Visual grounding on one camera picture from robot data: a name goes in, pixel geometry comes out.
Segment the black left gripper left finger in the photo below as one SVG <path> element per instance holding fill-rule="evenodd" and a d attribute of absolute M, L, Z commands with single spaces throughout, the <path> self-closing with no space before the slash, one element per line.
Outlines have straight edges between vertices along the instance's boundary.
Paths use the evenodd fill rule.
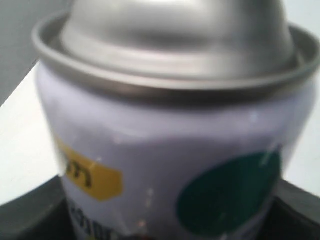
<path fill-rule="evenodd" d="M 74 240 L 59 177 L 0 206 L 2 240 Z"/>

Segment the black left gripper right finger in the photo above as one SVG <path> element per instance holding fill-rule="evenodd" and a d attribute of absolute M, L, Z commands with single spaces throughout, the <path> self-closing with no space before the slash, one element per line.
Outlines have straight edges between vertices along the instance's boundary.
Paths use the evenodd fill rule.
<path fill-rule="evenodd" d="M 318 240 L 320 198 L 281 180 L 275 202 L 259 232 L 261 240 Z"/>

